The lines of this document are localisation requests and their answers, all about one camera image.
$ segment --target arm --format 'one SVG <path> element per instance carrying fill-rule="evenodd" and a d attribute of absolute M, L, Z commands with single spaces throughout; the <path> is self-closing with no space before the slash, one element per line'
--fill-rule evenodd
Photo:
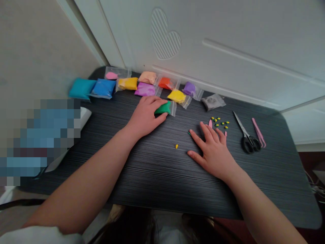
<path fill-rule="evenodd" d="M 142 97 L 129 123 L 74 172 L 37 209 L 23 227 L 57 226 L 63 234 L 82 233 L 109 198 L 137 141 L 165 121 L 154 112 L 167 101 Z"/>
<path fill-rule="evenodd" d="M 216 133 L 203 122 L 200 124 L 206 142 L 202 141 L 192 130 L 190 133 L 202 149 L 203 157 L 194 151 L 188 151 L 188 155 L 206 171 L 229 186 L 256 242 L 306 244 L 307 242 L 291 222 L 236 163 L 228 151 L 226 137 L 222 131 L 216 129 Z"/>

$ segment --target gray clay packet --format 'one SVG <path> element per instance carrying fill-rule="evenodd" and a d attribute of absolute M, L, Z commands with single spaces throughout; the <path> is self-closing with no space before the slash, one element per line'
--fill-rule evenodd
<path fill-rule="evenodd" d="M 224 100 L 218 94 L 213 94 L 209 97 L 202 98 L 201 101 L 204 103 L 207 111 L 226 105 Z"/>

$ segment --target yellow clay piece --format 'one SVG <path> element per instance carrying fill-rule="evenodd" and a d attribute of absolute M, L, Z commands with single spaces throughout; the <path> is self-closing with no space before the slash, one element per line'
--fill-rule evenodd
<path fill-rule="evenodd" d="M 136 83 L 138 81 L 138 78 L 125 78 L 125 79 L 119 79 L 118 80 L 118 87 L 122 90 L 137 90 Z"/>
<path fill-rule="evenodd" d="M 167 98 L 177 103 L 183 103 L 185 102 L 186 95 L 184 95 L 180 90 L 176 90 L 172 91 Z"/>

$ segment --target striped desk texture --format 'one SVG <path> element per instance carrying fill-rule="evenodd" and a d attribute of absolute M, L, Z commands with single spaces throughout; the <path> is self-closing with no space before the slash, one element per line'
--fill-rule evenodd
<path fill-rule="evenodd" d="M 164 89 L 161 97 L 166 99 L 169 93 Z M 210 95 L 204 92 L 203 97 Z M 24 182 L 20 189 L 51 194 L 128 123 L 140 98 L 134 91 L 120 91 L 111 100 L 93 98 L 91 104 L 83 103 L 83 107 L 92 111 L 92 116 L 81 133 L 80 142 L 70 149 L 55 171 L 43 174 L 38 180 Z M 108 202 L 241 219 L 230 189 L 187 155 L 188 150 L 201 153 L 188 130 L 193 129 L 203 138 L 199 122 L 208 123 L 211 117 L 220 117 L 219 122 L 230 122 L 229 151 L 257 186 L 296 227 L 319 228 L 321 213 L 285 119 L 269 108 L 231 98 L 224 100 L 226 106 L 209 112 L 201 102 L 194 100 L 186 110 L 177 105 L 176 117 L 168 116 L 135 145 Z M 247 132 L 257 138 L 252 123 L 252 118 L 256 119 L 266 148 L 252 155 L 243 151 L 243 135 L 233 111 Z"/>

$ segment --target scissor blade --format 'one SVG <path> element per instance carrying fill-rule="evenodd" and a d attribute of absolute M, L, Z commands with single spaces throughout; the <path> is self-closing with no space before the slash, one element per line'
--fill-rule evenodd
<path fill-rule="evenodd" d="M 246 134 L 249 137 L 249 134 L 245 130 L 245 128 L 244 128 L 243 124 L 241 123 L 240 119 L 238 118 L 237 114 L 235 113 L 235 111 L 233 111 L 233 112 L 234 112 L 234 115 L 236 117 L 236 120 L 238 121 L 238 124 L 239 124 L 241 130 L 243 131 L 244 134 Z"/>

